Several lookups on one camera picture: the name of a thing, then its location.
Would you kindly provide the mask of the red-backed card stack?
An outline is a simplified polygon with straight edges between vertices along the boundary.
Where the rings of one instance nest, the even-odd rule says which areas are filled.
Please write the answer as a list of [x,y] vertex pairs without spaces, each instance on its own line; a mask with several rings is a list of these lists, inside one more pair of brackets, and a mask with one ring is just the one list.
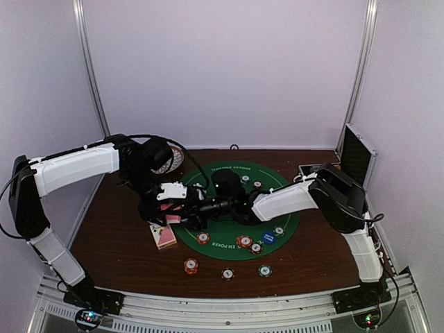
[[182,205],[178,203],[168,203],[160,205],[160,211],[167,214],[176,215],[182,209]]

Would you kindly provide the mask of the red tan 5 chip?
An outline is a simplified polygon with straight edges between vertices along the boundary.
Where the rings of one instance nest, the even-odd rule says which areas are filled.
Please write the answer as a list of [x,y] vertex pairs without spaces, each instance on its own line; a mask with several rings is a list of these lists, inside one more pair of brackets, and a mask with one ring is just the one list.
[[197,234],[196,240],[200,245],[208,244],[210,242],[210,234],[207,232],[200,232]]

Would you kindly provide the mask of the red-backed playing card deck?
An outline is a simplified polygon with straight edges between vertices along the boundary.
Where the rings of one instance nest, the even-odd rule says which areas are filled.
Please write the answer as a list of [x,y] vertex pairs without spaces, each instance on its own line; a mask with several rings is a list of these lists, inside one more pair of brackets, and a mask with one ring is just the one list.
[[170,225],[160,226],[151,223],[149,228],[158,250],[163,250],[177,244],[176,236]]

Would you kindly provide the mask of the red tan 5 chips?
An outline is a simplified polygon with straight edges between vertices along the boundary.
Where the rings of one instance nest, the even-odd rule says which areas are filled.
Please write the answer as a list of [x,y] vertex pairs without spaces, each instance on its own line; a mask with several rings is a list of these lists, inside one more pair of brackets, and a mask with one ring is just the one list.
[[236,244],[241,248],[250,248],[253,243],[253,239],[249,236],[241,235],[236,239]]

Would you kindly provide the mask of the red tan chip stack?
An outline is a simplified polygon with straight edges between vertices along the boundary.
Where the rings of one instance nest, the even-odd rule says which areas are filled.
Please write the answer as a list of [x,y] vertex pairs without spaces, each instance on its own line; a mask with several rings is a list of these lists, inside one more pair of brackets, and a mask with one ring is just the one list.
[[194,258],[188,258],[184,261],[184,272],[188,275],[193,275],[198,272],[199,263]]

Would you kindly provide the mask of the blue small blind button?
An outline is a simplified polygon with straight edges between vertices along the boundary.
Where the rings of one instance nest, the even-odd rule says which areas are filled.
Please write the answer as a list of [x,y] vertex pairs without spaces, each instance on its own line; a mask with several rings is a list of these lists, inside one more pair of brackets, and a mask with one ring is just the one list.
[[277,237],[271,231],[266,231],[262,234],[261,240],[264,244],[272,245],[277,241]]

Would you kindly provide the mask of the green 20 chip stack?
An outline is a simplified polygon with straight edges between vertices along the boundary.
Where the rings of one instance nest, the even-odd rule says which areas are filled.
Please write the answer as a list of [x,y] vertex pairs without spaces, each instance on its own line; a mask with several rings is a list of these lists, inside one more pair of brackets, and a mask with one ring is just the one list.
[[272,275],[273,269],[269,265],[261,265],[257,269],[257,272],[258,272],[260,277],[268,278],[268,277],[270,277]]

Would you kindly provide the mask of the single red-backed playing card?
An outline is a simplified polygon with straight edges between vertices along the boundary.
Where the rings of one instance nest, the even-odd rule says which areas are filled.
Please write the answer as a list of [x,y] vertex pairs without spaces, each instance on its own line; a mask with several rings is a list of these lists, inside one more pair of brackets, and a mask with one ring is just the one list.
[[166,215],[166,223],[168,225],[180,224],[181,223],[181,217],[178,216],[178,215]]

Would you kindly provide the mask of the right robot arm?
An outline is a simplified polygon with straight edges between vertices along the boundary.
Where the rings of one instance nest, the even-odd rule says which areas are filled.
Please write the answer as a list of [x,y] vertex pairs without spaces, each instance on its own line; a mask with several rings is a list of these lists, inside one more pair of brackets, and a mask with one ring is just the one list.
[[382,295],[383,266],[370,227],[384,214],[366,217],[364,188],[335,166],[323,164],[299,181],[277,189],[247,192],[241,178],[228,169],[213,173],[212,184],[216,191],[213,198],[206,197],[198,185],[185,187],[185,201],[180,204],[182,223],[201,229],[210,218],[230,215],[237,223],[258,225],[295,212],[320,210],[330,227],[345,238],[354,257],[363,285],[356,290],[356,301],[367,307]]

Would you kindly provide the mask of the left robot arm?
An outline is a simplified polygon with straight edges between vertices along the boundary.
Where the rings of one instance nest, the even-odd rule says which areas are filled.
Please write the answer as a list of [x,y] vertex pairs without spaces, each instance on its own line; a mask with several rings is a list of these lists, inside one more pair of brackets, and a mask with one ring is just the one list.
[[143,207],[154,211],[168,200],[185,198],[187,189],[183,185],[160,182],[156,174],[173,159],[171,142],[153,135],[144,136],[144,140],[139,143],[136,136],[117,134],[46,157],[19,156],[6,185],[16,237],[31,245],[85,308],[98,304],[99,291],[51,227],[42,199],[64,187],[111,173],[118,173],[123,184],[139,196]]

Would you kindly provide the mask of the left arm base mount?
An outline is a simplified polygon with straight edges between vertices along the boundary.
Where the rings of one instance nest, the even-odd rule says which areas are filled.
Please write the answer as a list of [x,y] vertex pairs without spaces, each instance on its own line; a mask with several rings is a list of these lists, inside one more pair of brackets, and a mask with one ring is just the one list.
[[79,307],[74,314],[74,323],[82,331],[97,329],[109,315],[119,315],[123,306],[124,295],[114,291],[95,289],[93,296],[82,299],[66,291],[63,301]]

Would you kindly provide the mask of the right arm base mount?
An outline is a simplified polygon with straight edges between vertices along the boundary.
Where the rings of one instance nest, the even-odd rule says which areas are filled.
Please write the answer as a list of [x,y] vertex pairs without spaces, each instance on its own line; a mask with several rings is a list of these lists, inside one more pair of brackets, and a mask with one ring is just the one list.
[[337,291],[332,294],[337,314],[351,312],[354,323],[360,329],[376,329],[382,323],[381,305],[391,300],[391,293],[363,291],[360,288]]

